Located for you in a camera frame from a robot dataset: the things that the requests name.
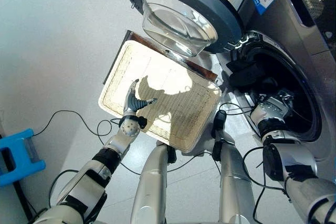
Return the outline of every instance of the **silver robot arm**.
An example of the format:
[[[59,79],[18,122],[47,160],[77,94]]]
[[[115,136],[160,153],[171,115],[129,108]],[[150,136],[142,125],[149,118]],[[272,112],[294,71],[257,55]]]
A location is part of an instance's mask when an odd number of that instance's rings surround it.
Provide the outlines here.
[[[117,134],[69,181],[59,194],[56,205],[41,215],[35,224],[82,224],[95,221],[107,198],[105,187],[130,144],[147,124],[145,118],[136,116],[137,110],[156,101],[143,101],[135,97],[138,81],[135,80],[129,88]]]
[[[283,185],[305,223],[336,223],[336,185],[317,177],[314,156],[285,124],[292,99],[287,90],[280,90],[250,116],[264,145],[265,172]]]

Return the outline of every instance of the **wire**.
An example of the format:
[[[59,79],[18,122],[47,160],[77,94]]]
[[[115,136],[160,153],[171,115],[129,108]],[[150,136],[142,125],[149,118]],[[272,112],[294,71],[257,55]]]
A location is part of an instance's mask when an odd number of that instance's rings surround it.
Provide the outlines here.
[[[222,103],[220,106],[219,106],[219,109],[222,108],[222,106],[226,105],[226,104],[231,104],[231,105],[234,105],[234,106],[237,106],[238,108],[237,109],[240,109],[242,111],[242,113],[235,113],[235,114],[227,114],[227,115],[242,115],[242,114],[245,114],[247,112],[251,112],[253,110],[248,110],[248,111],[244,111],[243,109],[247,109],[247,108],[253,108],[252,106],[248,106],[248,107],[240,107],[238,104],[236,103],[232,103],[232,102],[225,102],[225,103]]]
[[[97,125],[97,137],[99,138],[99,141],[101,142],[101,144],[102,145],[104,145],[104,142],[102,141],[102,139],[101,139],[101,137],[100,137],[100,135],[99,135],[99,126],[100,126],[100,124],[102,123],[102,122],[108,122],[109,124],[110,124],[110,127],[112,128],[112,122],[113,121],[109,121],[109,120],[101,120],[99,123],[98,123],[98,125]]]
[[[312,121],[308,120],[307,118],[305,118],[304,116],[300,115],[296,110],[294,110],[293,108],[290,108],[296,115],[298,115],[299,117],[301,117],[302,119],[306,120],[309,123],[312,123]]]
[[[265,175],[265,168],[264,168],[264,167],[262,168],[262,171],[263,171],[263,175],[264,175],[264,186],[266,186],[266,175]],[[258,197],[257,202],[256,202],[256,204],[255,204],[255,206],[254,206],[254,209],[253,209],[253,215],[252,215],[252,217],[253,217],[254,221],[255,221],[256,223],[258,223],[258,224],[263,224],[262,222],[260,222],[259,220],[257,220],[257,218],[256,218],[256,213],[257,213],[257,208],[258,208],[259,202],[260,202],[260,200],[261,200],[261,197],[262,197],[263,194],[264,194],[265,189],[266,189],[266,188],[264,187],[264,188],[261,190],[261,193],[259,194],[259,197]]]
[[[56,176],[56,178],[52,181],[51,186],[50,186],[50,189],[49,189],[49,194],[48,194],[49,208],[51,208],[51,202],[50,202],[50,199],[51,199],[51,193],[52,193],[52,190],[53,190],[53,188],[54,188],[54,185],[55,185],[56,181],[57,181],[57,180],[59,179],[59,177],[62,176],[64,173],[69,173],[69,172],[77,173],[78,171],[77,171],[77,170],[73,170],[73,169],[64,170],[63,172],[61,172],[60,174],[58,174],[58,175]]]
[[[280,187],[273,187],[273,186],[266,186],[266,185],[263,185],[257,181],[255,181],[254,179],[251,178],[251,176],[249,175],[247,169],[246,169],[246,166],[245,166],[245,159],[247,157],[248,154],[250,154],[251,152],[255,151],[255,150],[259,150],[259,149],[263,149],[264,147],[256,147],[256,148],[253,148],[253,149],[250,149],[243,157],[243,170],[246,174],[246,176],[255,184],[257,184],[258,186],[261,186],[263,188],[268,188],[268,189],[274,189],[274,190],[280,190],[282,191],[283,193],[286,194],[286,191],[283,189],[283,188],[280,188]]]
[[[94,134],[94,135],[97,136],[97,134],[96,134],[94,131],[92,131],[92,130],[90,129],[90,127],[86,124],[86,122],[84,121],[83,117],[82,117],[78,112],[73,111],[73,110],[59,110],[59,111],[56,111],[56,112],[51,116],[49,122],[48,122],[47,125],[43,128],[43,130],[41,130],[39,133],[34,134],[33,136],[37,136],[37,135],[41,134],[43,131],[45,131],[45,130],[47,129],[47,127],[49,126],[49,124],[51,123],[51,121],[52,121],[52,119],[54,118],[54,116],[55,116],[57,113],[59,113],[59,112],[71,112],[71,113],[75,113],[76,115],[78,115],[78,116],[81,118],[81,120],[83,121],[83,123],[84,123],[84,125],[86,126],[86,128],[87,128],[92,134]],[[112,131],[112,125],[111,125],[111,129],[110,129],[110,131],[109,131],[108,133],[106,133],[106,134],[102,134],[102,135],[100,135],[100,136],[107,136],[108,134],[111,133],[111,131]]]
[[[120,120],[121,118],[113,118],[110,120],[111,123],[114,123],[116,125],[119,125],[119,123],[114,122],[114,120]]]
[[[120,163],[123,167],[125,167],[127,170],[129,170],[130,172],[137,174],[137,175],[141,175],[140,173],[136,173],[135,171],[129,169],[127,166],[125,166],[123,163]]]
[[[32,210],[34,211],[35,214],[37,214],[37,211],[35,210],[35,208],[33,207],[33,205],[30,203],[30,201],[27,199],[27,197],[24,195],[28,205],[32,208]]]
[[[180,168],[182,168],[183,166],[187,165],[191,160],[193,160],[195,157],[198,157],[198,156],[201,156],[203,154],[209,154],[209,155],[212,155],[210,152],[201,152],[201,153],[198,153],[196,156],[193,156],[191,159],[189,159],[187,162],[185,162],[183,165],[179,166],[178,168],[175,168],[175,169],[172,169],[172,170],[169,170],[167,171],[168,173],[170,172],[173,172],[175,170],[178,170]]]
[[[259,165],[256,166],[256,168],[258,168],[260,165],[262,165],[264,163],[264,161],[261,161],[261,163]]]
[[[308,123],[312,123],[312,121],[308,120],[307,118],[305,118],[303,115],[301,115],[300,113],[298,113],[296,110],[294,110],[294,108],[292,108],[283,98],[282,99],[282,103],[289,108],[289,110],[291,110],[292,112],[294,112],[296,115],[298,115],[299,117],[301,117],[302,119],[304,119],[305,121],[307,121]]]
[[[221,176],[222,174],[220,173],[220,169],[219,169],[219,167],[218,167],[218,165],[217,165],[217,162],[214,160],[214,162],[215,162],[215,165],[217,166],[217,170],[218,170],[218,172],[219,172],[219,175]]]
[[[33,224],[34,222],[35,222],[35,220],[37,219],[37,217],[40,217],[40,215],[41,214],[43,214],[45,211],[47,211],[48,210],[48,208],[43,208],[43,209],[41,209],[39,212],[37,212],[36,214],[35,214],[35,216],[34,217],[32,217],[32,219],[28,222],[28,224]]]

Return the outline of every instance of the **front-loading washing machine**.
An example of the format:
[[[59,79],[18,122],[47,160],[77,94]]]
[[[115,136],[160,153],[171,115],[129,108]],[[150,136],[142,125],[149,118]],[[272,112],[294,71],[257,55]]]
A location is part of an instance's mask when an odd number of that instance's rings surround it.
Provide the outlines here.
[[[238,10],[228,0],[130,1],[158,43],[187,57],[217,54],[241,106],[289,90],[286,125],[314,155],[319,177],[334,179],[335,0],[243,0]]]

